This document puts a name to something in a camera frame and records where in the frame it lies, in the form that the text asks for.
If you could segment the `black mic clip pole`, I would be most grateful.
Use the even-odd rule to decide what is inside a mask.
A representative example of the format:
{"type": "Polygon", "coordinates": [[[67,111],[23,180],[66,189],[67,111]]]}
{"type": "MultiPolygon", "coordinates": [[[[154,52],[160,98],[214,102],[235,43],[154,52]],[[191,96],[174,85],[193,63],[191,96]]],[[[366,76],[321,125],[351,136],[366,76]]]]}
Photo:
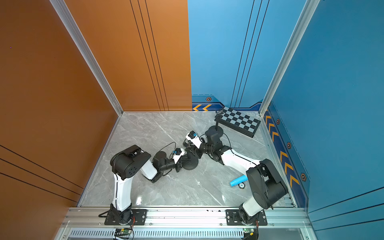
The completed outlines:
{"type": "Polygon", "coordinates": [[[221,119],[222,115],[223,115],[223,109],[216,111],[216,116],[215,116],[216,126],[219,125],[219,119],[221,119]]]}

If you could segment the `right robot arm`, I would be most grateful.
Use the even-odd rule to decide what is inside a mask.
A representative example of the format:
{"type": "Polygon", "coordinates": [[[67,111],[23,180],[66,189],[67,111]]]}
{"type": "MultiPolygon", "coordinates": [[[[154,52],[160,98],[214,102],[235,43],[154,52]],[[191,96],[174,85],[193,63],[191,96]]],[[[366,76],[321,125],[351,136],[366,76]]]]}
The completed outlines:
{"type": "Polygon", "coordinates": [[[271,160],[254,160],[237,153],[231,146],[223,144],[222,135],[223,133],[211,127],[205,133],[206,141],[191,131],[186,135],[185,142],[192,146],[196,155],[206,154],[214,161],[247,177],[252,196],[239,206],[237,221],[239,224],[254,225],[262,211],[272,208],[289,193],[288,187],[271,160]]]}

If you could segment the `black round stand base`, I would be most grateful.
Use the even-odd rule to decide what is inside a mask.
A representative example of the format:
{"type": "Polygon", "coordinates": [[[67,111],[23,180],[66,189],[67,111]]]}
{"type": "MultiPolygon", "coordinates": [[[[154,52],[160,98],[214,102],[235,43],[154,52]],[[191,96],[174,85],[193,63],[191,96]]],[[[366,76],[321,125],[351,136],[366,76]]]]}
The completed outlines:
{"type": "Polygon", "coordinates": [[[209,131],[216,131],[216,132],[218,132],[219,134],[221,134],[221,135],[223,135],[223,133],[224,133],[224,130],[223,130],[223,128],[221,128],[220,126],[211,126],[210,128],[209,128],[209,131]]]}

